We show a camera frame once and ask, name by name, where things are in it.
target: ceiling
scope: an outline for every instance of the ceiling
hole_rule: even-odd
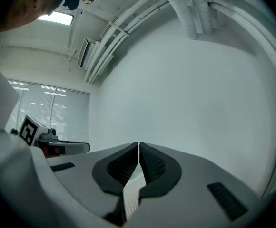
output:
[[[73,50],[79,50],[84,38],[97,40],[108,21],[129,0],[95,0],[86,7],[76,33]],[[71,26],[37,20],[29,25],[0,34],[0,47],[18,46],[42,49],[62,54],[69,54],[74,31],[78,25],[85,4],[80,2],[74,11],[74,20]],[[56,11],[70,13],[62,5]]]

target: white wall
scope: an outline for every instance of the white wall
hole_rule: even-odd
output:
[[[98,87],[83,82],[85,71],[76,65],[74,58],[71,71],[66,56],[57,53],[20,47],[0,50],[0,71],[6,78],[63,87],[90,93],[89,143],[91,150],[98,146]]]
[[[101,148],[137,141],[202,156],[262,195],[275,159],[276,95],[266,90],[276,73],[253,53],[227,28],[188,40],[178,19],[140,37],[100,87]]]

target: window blinds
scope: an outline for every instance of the window blinds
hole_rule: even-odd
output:
[[[21,98],[5,130],[20,130],[26,115],[55,128],[64,141],[88,142],[89,94],[48,85],[10,80]]]

